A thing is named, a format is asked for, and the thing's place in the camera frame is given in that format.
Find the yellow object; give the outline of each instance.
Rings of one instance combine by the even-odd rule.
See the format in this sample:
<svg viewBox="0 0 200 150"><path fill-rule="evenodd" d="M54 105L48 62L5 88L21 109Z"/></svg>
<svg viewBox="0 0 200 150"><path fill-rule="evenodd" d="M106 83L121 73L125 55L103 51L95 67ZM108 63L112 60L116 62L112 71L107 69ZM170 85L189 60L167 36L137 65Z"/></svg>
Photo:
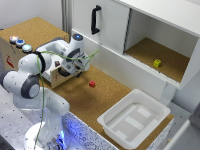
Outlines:
<svg viewBox="0 0 200 150"><path fill-rule="evenodd" d="M156 60L154 61L154 66L159 67L160 64L161 64L161 60L156 59Z"/></svg>

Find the green cable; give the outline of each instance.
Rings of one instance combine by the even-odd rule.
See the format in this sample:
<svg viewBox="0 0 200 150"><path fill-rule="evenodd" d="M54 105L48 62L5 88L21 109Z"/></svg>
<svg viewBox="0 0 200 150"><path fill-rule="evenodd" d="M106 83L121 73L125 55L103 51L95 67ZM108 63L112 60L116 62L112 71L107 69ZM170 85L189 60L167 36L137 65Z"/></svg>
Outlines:
<svg viewBox="0 0 200 150"><path fill-rule="evenodd" d="M50 52L50 51L43 51L41 53L51 53L51 54L55 54L55 55L58 55L60 57L63 57L63 58L67 58L67 59L71 59L71 60L82 60L82 59L87 59L87 58L90 58L85 67L87 66L87 64L90 62L90 60L94 57L94 55L98 52L99 50L97 50L96 52L94 52L92 55L88 56L88 57L84 57L84 58L69 58L69 57L65 57L63 55L59 55L59 54L56 54L54 52ZM42 104L42 119L41 119L41 123L40 123L40 128L39 128L39 131L37 133L37 138L35 140L35 146L34 146L34 150L36 148L36 144L37 144L37 141L38 141L38 136L40 134L40 130L41 130L41 127L42 127L42 122L43 122L43 117L44 117L44 97L45 97L45 94L44 94L44 82L43 82L43 78L42 78L42 73L41 73L41 69L40 69L40 63L39 63L39 57L37 56L37 65L38 65L38 69L39 69L39 73L40 73L40 78L41 78L41 81L42 81L42 89L43 89L43 104Z"/></svg>

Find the power cord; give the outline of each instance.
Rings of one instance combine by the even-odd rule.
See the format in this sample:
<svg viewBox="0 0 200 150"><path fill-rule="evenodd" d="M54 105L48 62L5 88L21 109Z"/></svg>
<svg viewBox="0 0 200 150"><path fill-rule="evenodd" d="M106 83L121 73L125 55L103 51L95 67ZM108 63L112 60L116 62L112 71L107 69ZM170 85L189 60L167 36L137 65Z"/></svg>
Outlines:
<svg viewBox="0 0 200 150"><path fill-rule="evenodd" d="M50 54L55 54L55 55L58 55L60 57L63 57L63 58L67 58L67 59L71 59L71 60L82 60L82 59L87 59L87 58L90 58L86 65L84 66L84 70L85 70L85 67L87 66L87 64L90 62L90 60L94 57L94 55L98 52L99 50L97 50L96 52L94 52L92 55L88 56L88 57L83 57L83 58L69 58L69 57L65 57L63 55L59 55L59 54L56 54L54 52L50 52L50 51L43 51L41 53L50 53ZM41 78L41 81L42 81L42 91L43 91L43 103L42 103L42 118L41 118L41 122L40 122L40 128L39 128L39 131L37 133L37 137L36 137L36 140L35 140L35 145L34 145L34 150L36 148L36 144L37 144L37 141L38 141L38 136L40 134L40 130L41 130L41 127L42 127L42 122L43 122L43 118L44 118L44 97L45 97L45 94L44 94L44 81L43 81L43 77L42 77L42 73L41 73L41 67L40 67L40 63L39 63L39 57L37 55L37 65L38 65L38 69L39 69L39 73L40 73L40 78Z"/></svg>

